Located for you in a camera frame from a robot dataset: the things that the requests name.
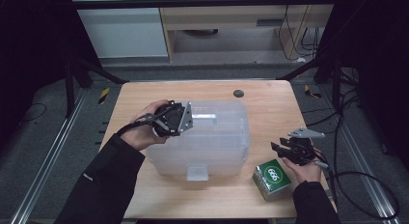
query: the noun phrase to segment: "wooden tabletop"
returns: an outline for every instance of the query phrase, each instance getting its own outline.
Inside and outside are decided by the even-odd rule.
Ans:
[[[236,98],[235,90],[244,92]],[[280,143],[289,131],[305,126],[287,81],[161,81],[123,85],[102,146],[131,117],[152,101],[241,100],[247,107],[251,135],[250,154],[241,173],[210,175],[207,182],[188,182],[184,175],[159,175],[146,159],[138,175],[135,194],[125,218],[280,218],[295,217],[292,191],[298,184],[293,173],[279,162],[292,181],[286,191],[265,202],[253,182],[255,167],[278,158],[270,142]]]

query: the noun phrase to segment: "black jacket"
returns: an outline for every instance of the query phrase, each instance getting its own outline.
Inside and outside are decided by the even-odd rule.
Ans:
[[[117,134],[78,179],[55,223],[121,223],[145,157]],[[297,224],[340,223],[319,182],[294,190]]]

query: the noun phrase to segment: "plastic storage container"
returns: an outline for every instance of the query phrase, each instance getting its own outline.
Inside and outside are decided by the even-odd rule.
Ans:
[[[148,147],[148,159],[158,173],[186,175],[189,181],[238,174],[250,145],[245,105],[238,100],[191,102],[193,127],[166,144]]]

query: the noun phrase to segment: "hand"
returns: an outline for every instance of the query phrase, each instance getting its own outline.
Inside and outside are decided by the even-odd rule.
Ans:
[[[152,102],[149,106],[145,107],[145,109],[143,109],[138,115],[134,116],[130,122],[135,122],[136,119],[147,113],[154,114],[157,108],[167,103],[168,101],[166,99]],[[153,132],[153,128],[151,125],[143,125],[130,129],[129,131],[124,133],[121,138],[135,150],[141,151],[153,144],[164,144],[169,136],[159,137]]]
[[[291,160],[283,157],[283,163],[292,170],[295,178],[299,183],[302,182],[321,182],[321,168],[315,163],[310,162],[306,165],[299,166],[291,162]]]

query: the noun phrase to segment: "small green and white box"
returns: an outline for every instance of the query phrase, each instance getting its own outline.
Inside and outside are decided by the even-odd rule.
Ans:
[[[268,201],[291,184],[291,180],[277,159],[257,166],[253,174],[253,180],[265,201]]]

